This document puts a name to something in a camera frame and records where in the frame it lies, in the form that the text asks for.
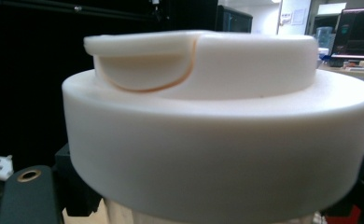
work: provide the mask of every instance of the ceiling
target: ceiling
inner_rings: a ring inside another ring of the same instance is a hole
[[[253,7],[273,5],[272,0],[218,0],[218,4],[226,7]]]

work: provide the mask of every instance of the white wall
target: white wall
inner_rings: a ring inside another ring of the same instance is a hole
[[[279,4],[236,9],[253,16],[251,34],[276,35]]]
[[[311,0],[283,0],[281,15],[292,14],[291,23],[285,23],[278,29],[279,35],[304,35]]]

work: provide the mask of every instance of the screw hole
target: screw hole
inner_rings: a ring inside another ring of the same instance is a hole
[[[41,172],[40,170],[31,170],[31,171],[27,171],[22,173],[21,175],[19,175],[19,177],[17,177],[17,180],[19,182],[29,182],[33,179],[36,179],[40,176]]]

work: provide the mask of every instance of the brown stain line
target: brown stain line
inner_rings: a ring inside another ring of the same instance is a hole
[[[194,42],[193,42],[193,52],[190,55],[190,64],[189,64],[188,69],[186,69],[185,74],[182,77],[180,77],[179,79],[177,79],[177,80],[175,80],[173,82],[170,82],[168,84],[165,84],[163,86],[159,86],[159,87],[152,88],[152,89],[147,89],[147,90],[131,90],[131,89],[128,89],[128,88],[121,87],[120,85],[118,85],[118,83],[110,80],[107,76],[105,76],[105,78],[108,79],[108,81],[110,81],[110,83],[112,83],[112,85],[114,85],[117,88],[119,88],[121,90],[124,90],[124,91],[131,91],[131,92],[138,92],[138,93],[148,93],[148,92],[161,91],[161,90],[168,89],[170,87],[173,87],[173,86],[176,86],[176,85],[182,83],[183,81],[185,81],[190,76],[191,72],[193,71],[194,62],[195,62],[195,59],[196,59],[196,54],[195,54],[196,44],[197,44],[197,39],[195,39]]]

